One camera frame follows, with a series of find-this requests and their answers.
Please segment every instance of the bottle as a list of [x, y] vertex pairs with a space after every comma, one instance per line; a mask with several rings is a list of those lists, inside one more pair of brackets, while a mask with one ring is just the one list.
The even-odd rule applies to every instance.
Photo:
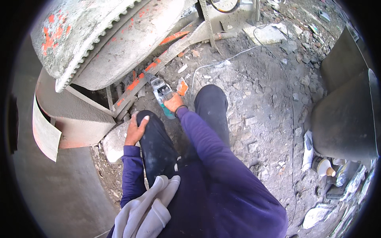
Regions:
[[336, 175], [336, 171], [332, 168], [331, 162], [319, 156], [313, 159], [311, 167], [320, 177], [325, 175], [334, 177]]

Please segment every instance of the purple long sleeve shirt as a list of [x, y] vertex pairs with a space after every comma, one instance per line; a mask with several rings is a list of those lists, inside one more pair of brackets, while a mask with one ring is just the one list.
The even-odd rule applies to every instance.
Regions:
[[[196, 113], [181, 108], [178, 116], [200, 162], [176, 172], [181, 183], [159, 237], [284, 238], [282, 205]], [[124, 146], [122, 161], [124, 207], [146, 189], [139, 147]]]

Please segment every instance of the sleeve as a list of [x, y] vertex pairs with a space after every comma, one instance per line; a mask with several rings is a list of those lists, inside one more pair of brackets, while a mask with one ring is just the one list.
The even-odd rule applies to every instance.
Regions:
[[123, 196], [120, 206], [123, 208], [132, 199], [140, 197], [145, 191], [143, 160], [140, 157], [140, 148], [137, 146], [125, 145], [122, 176]]
[[195, 112], [180, 108], [178, 117], [189, 140], [196, 148], [210, 176], [238, 190], [256, 187], [267, 189]]

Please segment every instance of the gray concrete surface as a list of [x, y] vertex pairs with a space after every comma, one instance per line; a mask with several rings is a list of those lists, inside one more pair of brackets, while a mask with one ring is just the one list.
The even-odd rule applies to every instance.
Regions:
[[32, 106], [41, 68], [28, 37], [13, 85], [20, 118], [13, 161], [23, 198], [47, 237], [106, 237], [118, 211], [101, 185], [90, 148], [60, 149], [54, 163], [34, 141]]

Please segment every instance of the metal sheet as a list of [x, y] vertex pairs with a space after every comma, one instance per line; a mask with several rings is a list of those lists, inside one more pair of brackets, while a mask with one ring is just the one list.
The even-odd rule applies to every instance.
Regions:
[[41, 109], [56, 119], [62, 132], [59, 148], [76, 148], [98, 143], [115, 125], [112, 116], [81, 100], [67, 90], [54, 91], [55, 81], [41, 70], [36, 86], [36, 98]]
[[320, 67], [328, 93], [367, 69], [368, 65], [346, 26]]
[[116, 82], [144, 60], [196, 0], [152, 0], [127, 21], [86, 66], [75, 83], [99, 90]]
[[69, 84], [83, 57], [94, 43], [139, 0], [56, 0], [44, 9], [34, 25], [33, 48], [47, 72], [56, 81], [56, 91]]
[[61, 132], [46, 120], [40, 111], [36, 94], [33, 100], [32, 129], [34, 140], [40, 150], [54, 162], [57, 161], [58, 143], [61, 138]]

